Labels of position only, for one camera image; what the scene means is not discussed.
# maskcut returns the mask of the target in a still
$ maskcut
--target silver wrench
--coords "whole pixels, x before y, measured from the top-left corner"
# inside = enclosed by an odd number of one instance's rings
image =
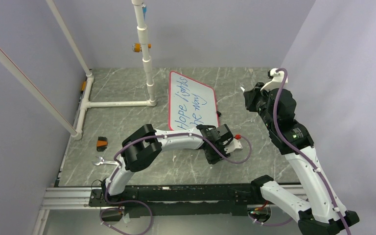
[[[98,162],[93,162],[93,165],[102,165],[102,164],[107,164],[107,165],[119,165],[118,162],[114,162],[114,161],[106,161],[104,160],[103,157],[100,157],[100,156],[96,156],[96,158],[99,160]]]

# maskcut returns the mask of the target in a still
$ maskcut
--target marble surface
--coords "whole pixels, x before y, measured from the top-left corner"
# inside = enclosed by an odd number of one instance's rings
[[[249,183],[264,174],[281,183],[299,182],[290,164],[271,143],[260,117],[244,108],[240,86],[250,89],[258,81],[267,82],[267,68],[154,68],[158,105],[89,109],[83,138],[71,141],[59,186],[89,186],[95,179],[108,177],[114,166],[94,166],[91,161],[96,160],[96,155],[112,160],[121,149],[121,142],[142,125],[151,123],[155,129],[168,130],[170,71],[214,87],[218,110],[222,113],[220,124],[227,124],[233,134],[248,137],[253,153],[243,164],[220,161],[209,165],[202,150],[163,152],[149,168],[136,173],[130,185]],[[93,74],[92,102],[147,100],[149,97],[142,68],[94,69]],[[108,138],[104,152],[96,151],[98,136]],[[239,161],[247,153],[245,147],[232,153],[231,159]]]

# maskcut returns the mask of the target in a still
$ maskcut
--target orange valve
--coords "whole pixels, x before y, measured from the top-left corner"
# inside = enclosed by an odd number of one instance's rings
[[[142,51],[141,44],[140,43],[133,43],[132,51],[133,52],[141,52]]]

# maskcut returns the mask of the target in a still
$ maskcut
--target purple cable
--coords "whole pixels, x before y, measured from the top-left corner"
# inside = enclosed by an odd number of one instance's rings
[[[254,222],[254,219],[253,219],[249,214],[248,214],[248,216],[249,216],[249,218]],[[285,225],[285,224],[288,224],[288,223],[290,223],[292,220],[293,220],[293,218],[290,217],[288,220],[286,220],[286,221],[284,221],[284,222],[282,222],[282,223],[278,223],[278,224],[265,224],[265,223],[262,223],[262,222],[260,222],[260,221],[256,221],[256,222],[260,223],[260,225],[262,225],[262,226],[267,226],[267,227],[277,227],[277,226],[283,226],[283,225]]]
[[[195,136],[195,137],[198,137],[198,138],[201,138],[203,139],[205,142],[207,142],[217,153],[218,155],[220,155],[221,158],[227,160],[228,162],[230,163],[233,163],[233,164],[241,164],[241,163],[244,163],[245,161],[247,161],[251,154],[252,154],[252,144],[250,143],[250,141],[246,138],[246,137],[243,137],[241,136],[243,139],[245,139],[247,141],[247,143],[249,144],[249,154],[247,155],[247,157],[242,160],[242,161],[239,161],[239,162],[235,162],[235,161],[231,161],[230,159],[228,159],[227,157],[225,157],[220,151],[218,151],[218,149],[213,145],[213,143],[211,143],[208,139],[206,139],[205,137],[201,136],[201,135],[197,135],[197,134],[194,134],[194,133],[177,133],[177,134],[169,134],[167,135],[167,137],[173,137],[173,136]],[[118,160],[118,156],[123,153],[127,148],[129,148],[130,146],[136,144],[136,143],[139,143],[141,141],[145,141],[145,140],[149,140],[149,139],[155,139],[155,138],[165,138],[165,135],[157,135],[157,136],[146,136],[146,137],[142,137],[140,139],[137,139],[135,141],[132,141],[130,142],[129,144],[127,144],[126,146],[124,146],[121,150],[119,150],[119,152],[117,152],[115,154],[115,156],[113,157],[113,159],[116,161],[116,162],[119,162],[120,164],[120,167],[122,167],[120,161]],[[111,178],[114,178],[117,174],[117,172],[119,171],[119,167],[116,167],[116,169],[113,171],[112,173],[112,176]],[[110,189],[110,185],[111,184],[108,184],[107,188],[106,188],[106,192],[109,191]],[[152,225],[153,225],[153,214],[152,214],[152,210],[149,208],[149,206],[147,204],[145,204],[144,202],[141,202],[141,201],[138,201],[138,200],[126,200],[126,201],[120,201],[120,202],[111,202],[108,198],[107,198],[107,193],[104,195],[104,200],[111,204],[111,205],[118,205],[118,204],[122,204],[122,203],[129,203],[129,202],[134,202],[134,203],[139,203],[139,204],[142,204],[143,206],[145,206],[148,211],[149,211],[149,215],[150,215],[150,222],[149,222],[149,225],[148,227],[143,231],[141,232],[140,234],[137,234],[137,235],[143,235],[145,234],[146,232],[149,231],[150,228],[152,228]],[[114,211],[114,210],[118,210],[116,208],[107,208],[107,209],[104,209],[101,213],[100,213],[100,221],[101,221],[101,224],[115,230],[116,232],[118,233],[121,233],[123,235],[131,235],[131,234],[128,234],[128,233],[125,233],[109,224],[107,224],[106,222],[103,221],[102,219],[102,215],[103,213],[105,213],[106,211]]]
[[[278,121],[277,121],[277,114],[278,114],[278,104],[279,104],[279,99],[280,99],[280,95],[282,93],[282,90],[283,90],[283,87],[284,87],[284,84],[286,82],[286,78],[287,78],[287,70],[284,69],[284,68],[280,68],[280,69],[277,69],[276,72],[279,72],[279,71],[283,71],[284,72],[284,76],[283,76],[283,80],[282,80],[282,83],[279,87],[279,90],[276,94],[276,99],[275,99],[275,104],[274,104],[274,108],[273,108],[273,120],[274,120],[274,124],[275,124],[275,129],[276,129],[276,132],[279,136],[279,138],[287,145],[289,146],[293,151],[297,152],[298,154],[300,154],[303,158],[305,158],[305,160],[307,162],[309,162],[309,164],[313,167],[313,169],[317,169],[318,166],[315,165],[315,163],[308,157],[306,156],[305,153],[303,153],[301,150],[299,150],[297,147],[293,146],[291,143],[289,143],[287,141],[287,139],[282,135],[280,129],[279,129],[279,124],[278,124]],[[324,183],[325,185],[325,188],[327,189],[328,191],[328,194],[329,194],[329,197],[331,198],[331,201],[332,201],[332,205],[336,208],[338,207],[337,203],[336,203],[336,200],[335,200],[335,197],[333,196],[333,193],[332,193],[332,190],[329,186],[329,184],[327,183],[327,180],[325,179],[324,175],[321,173],[321,172],[317,172],[319,177],[321,178],[322,182]],[[350,232],[350,228],[348,227],[348,224],[347,222],[345,221],[345,218],[343,217],[342,213],[340,211],[337,212],[338,213],[338,216],[339,218],[341,219],[342,221],[342,224],[344,225],[344,228],[345,228],[345,231],[347,231],[347,234],[348,235],[351,235],[351,232]]]

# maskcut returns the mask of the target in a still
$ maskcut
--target purple hose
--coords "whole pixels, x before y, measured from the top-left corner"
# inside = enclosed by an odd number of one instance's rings
[[[282,223],[278,223],[278,224],[265,224],[265,223],[262,223],[262,222],[259,222],[259,221],[256,221],[256,222],[260,223],[260,225],[267,226],[267,227],[277,227],[277,226],[286,225],[286,224],[290,223],[292,220],[293,220],[293,218],[290,217],[288,220],[286,220],[286,221],[284,221]]]
[[[300,154],[303,158],[305,158],[305,160],[307,162],[309,162],[309,164],[313,167],[313,169],[317,169],[318,167],[315,165],[315,163],[308,157],[306,156],[305,153],[303,153],[301,150],[299,150],[298,148],[296,148],[295,146],[293,146],[291,143],[289,143],[287,141],[287,139],[282,135],[280,129],[279,129],[279,124],[278,124],[278,121],[277,121],[277,114],[278,114],[278,104],[279,104],[279,99],[280,99],[280,95],[282,93],[282,90],[283,90],[283,87],[284,87],[284,84],[286,82],[286,78],[287,78],[287,70],[284,69],[284,68],[280,68],[280,69],[277,69],[276,72],[279,72],[279,71],[283,71],[284,72],[284,77],[283,77],[283,80],[282,80],[282,83],[279,87],[279,90],[278,90],[278,93],[276,94],[276,99],[275,99],[275,104],[274,104],[274,108],[273,108],[273,120],[274,120],[274,123],[275,123],[275,129],[276,129],[276,132],[279,136],[279,138],[287,145],[289,146],[293,151],[297,152],[298,154]],[[319,177],[321,178],[322,182],[324,183],[325,185],[325,188],[327,189],[328,191],[328,194],[329,194],[329,197],[331,198],[331,201],[332,201],[332,205],[336,208],[338,207],[337,203],[336,203],[336,200],[335,200],[335,197],[333,196],[333,193],[332,193],[332,190],[329,186],[329,184],[327,183],[327,180],[325,179],[324,175],[321,173],[321,172],[318,172],[318,175]],[[345,231],[347,231],[347,234],[348,235],[351,235],[351,232],[350,232],[350,228],[348,227],[348,224],[347,222],[345,221],[345,218],[343,217],[342,213],[340,211],[337,212],[338,213],[338,216],[339,218],[341,219],[342,221],[342,224],[344,224],[344,227],[345,227]]]
[[[207,143],[208,143],[208,144],[209,144],[209,145],[210,145],[210,146],[211,146],[211,147],[212,147],[212,148],[218,153],[218,155],[220,155],[221,158],[223,158],[223,159],[225,159],[225,160],[227,160],[228,162],[231,162],[231,163],[233,163],[233,164],[241,164],[241,163],[247,161],[247,160],[250,158],[251,154],[252,154],[252,144],[251,144],[250,141],[249,141],[246,137],[244,137],[244,136],[242,136],[242,138],[245,139],[245,140],[247,141],[247,143],[249,144],[249,154],[247,155],[247,157],[246,157],[244,160],[239,161],[239,162],[232,161],[232,160],[228,159],[227,157],[225,157],[220,151],[218,151],[218,149],[217,149],[217,148],[216,148],[216,147],[215,147],[215,146],[214,146],[214,145],[213,145],[208,139],[206,139],[205,137],[203,137],[203,136],[201,136],[201,135],[197,135],[197,134],[194,134],[194,133],[177,133],[177,134],[169,134],[169,135],[167,135],[167,136],[168,136],[168,137],[173,137],[173,136],[195,136],[195,137],[201,138],[201,139],[203,139],[205,142],[207,142]],[[115,156],[113,157],[113,159],[114,159],[116,162],[119,162],[120,166],[122,166],[121,163],[120,163],[120,161],[118,160],[118,156],[119,156],[121,153],[123,153],[127,148],[129,148],[130,146],[132,146],[132,145],[134,145],[134,144],[136,144],[136,143],[139,143],[139,142],[141,142],[141,141],[145,141],[145,140],[149,140],[149,139],[155,139],[155,138],[164,138],[164,137],[165,137],[165,135],[146,136],[146,137],[142,137],[142,138],[140,138],[140,139],[137,139],[137,140],[135,140],[135,141],[132,141],[131,143],[129,143],[129,144],[127,144],[126,146],[124,146],[121,150],[119,150],[119,152],[117,152],[117,153],[115,154]],[[120,167],[116,167],[116,169],[115,169],[115,170],[113,171],[113,173],[112,173],[111,178],[114,178],[114,177],[115,177],[115,175],[117,174],[117,172],[119,171],[119,169],[120,169]],[[111,185],[111,184],[108,184],[108,186],[107,186],[107,188],[106,188],[106,193],[105,193],[105,195],[104,195],[104,200],[105,200],[107,203],[109,203],[109,204],[111,204],[111,205],[118,205],[118,204],[122,204],[122,203],[134,202],[134,203],[142,204],[143,206],[145,206],[145,207],[148,209],[148,211],[149,211],[149,215],[150,215],[150,222],[149,222],[149,225],[148,225],[148,227],[147,227],[143,232],[141,232],[140,234],[137,234],[137,235],[143,235],[143,234],[145,234],[146,232],[148,232],[149,229],[152,228],[152,225],[153,225],[153,214],[152,214],[152,210],[149,208],[149,206],[148,206],[147,204],[145,204],[144,202],[141,202],[141,201],[138,201],[138,200],[126,200],[126,201],[120,201],[120,202],[111,202],[111,201],[107,198],[107,192],[108,192],[109,189],[110,189],[110,185]],[[103,215],[103,213],[105,213],[106,211],[114,211],[114,210],[118,210],[118,209],[117,209],[117,208],[107,208],[107,209],[104,209],[104,210],[100,213],[100,221],[101,221],[101,224],[103,224],[103,225],[105,225],[105,226],[107,226],[107,227],[109,227],[109,228],[115,230],[116,232],[123,234],[123,235],[131,235],[131,234],[125,233],[125,232],[123,232],[123,231],[121,231],[121,230],[119,230],[119,229],[117,229],[117,228],[115,228],[115,227],[113,227],[113,226],[111,226],[111,225],[109,225],[109,224],[107,224],[106,222],[103,221],[103,219],[102,219],[102,215]]]

